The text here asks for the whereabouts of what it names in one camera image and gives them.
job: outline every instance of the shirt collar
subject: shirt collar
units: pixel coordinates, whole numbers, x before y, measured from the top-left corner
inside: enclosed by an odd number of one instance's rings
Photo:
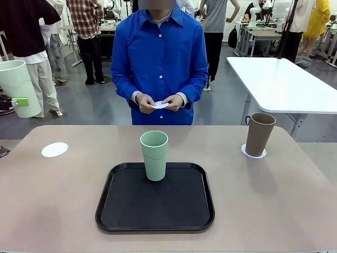
[[[149,14],[147,13],[145,9],[140,9],[139,14],[140,14],[139,22],[140,22],[141,27],[143,27],[145,22],[151,22],[151,23],[153,22],[151,17],[149,16]],[[178,25],[183,26],[183,16],[182,16],[181,10],[178,7],[176,7],[176,9],[173,9],[171,13],[171,17],[168,18],[168,20],[173,20]]]

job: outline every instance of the white pants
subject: white pants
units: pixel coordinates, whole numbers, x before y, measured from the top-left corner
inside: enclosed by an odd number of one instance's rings
[[[53,84],[51,65],[48,59],[43,62],[35,64],[27,64],[27,69],[29,75],[31,76],[32,84],[41,106],[41,113],[37,117],[43,117],[43,94],[47,97],[47,104],[50,109],[54,111],[60,110],[60,105],[58,104],[56,97],[56,90]]]

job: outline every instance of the hand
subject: hand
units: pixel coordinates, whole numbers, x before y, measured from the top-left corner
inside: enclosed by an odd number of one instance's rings
[[[173,111],[173,112],[177,112],[180,109],[180,107],[183,105],[184,100],[182,99],[181,96],[179,96],[178,94],[175,94],[173,96],[169,96],[162,103],[163,104],[170,103],[167,107],[165,107],[165,109]]]
[[[156,106],[152,97],[149,95],[143,94],[143,93],[138,93],[136,96],[136,102],[139,104],[139,109],[141,110],[142,113],[150,114],[152,113],[155,109],[152,108],[152,106]]]

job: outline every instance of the paper doily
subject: paper doily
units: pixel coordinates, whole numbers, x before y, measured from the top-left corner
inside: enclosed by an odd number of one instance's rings
[[[264,157],[267,155],[267,151],[266,151],[265,149],[263,150],[262,155],[260,155],[259,157],[253,157],[253,156],[247,154],[247,153],[246,153],[246,143],[243,144],[243,145],[241,146],[241,151],[242,151],[242,153],[244,153],[246,156],[248,156],[248,157],[250,157],[250,158],[255,158],[255,159],[264,158]]]
[[[68,144],[64,142],[55,142],[45,146],[41,151],[41,155],[47,158],[58,157],[68,150]]]

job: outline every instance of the shirt cuff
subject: shirt cuff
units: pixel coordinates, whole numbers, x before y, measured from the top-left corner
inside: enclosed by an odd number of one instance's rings
[[[187,98],[187,96],[182,93],[182,92],[178,92],[177,95],[181,96],[181,98],[183,99],[184,103],[181,105],[180,108],[184,108],[186,104],[188,104],[190,101],[189,99]]]
[[[132,96],[131,96],[131,100],[132,100],[133,102],[135,102],[137,105],[138,105],[138,103],[136,102],[136,96],[137,96],[139,93],[141,93],[141,92],[140,92],[140,91],[135,91],[134,93],[132,93]]]

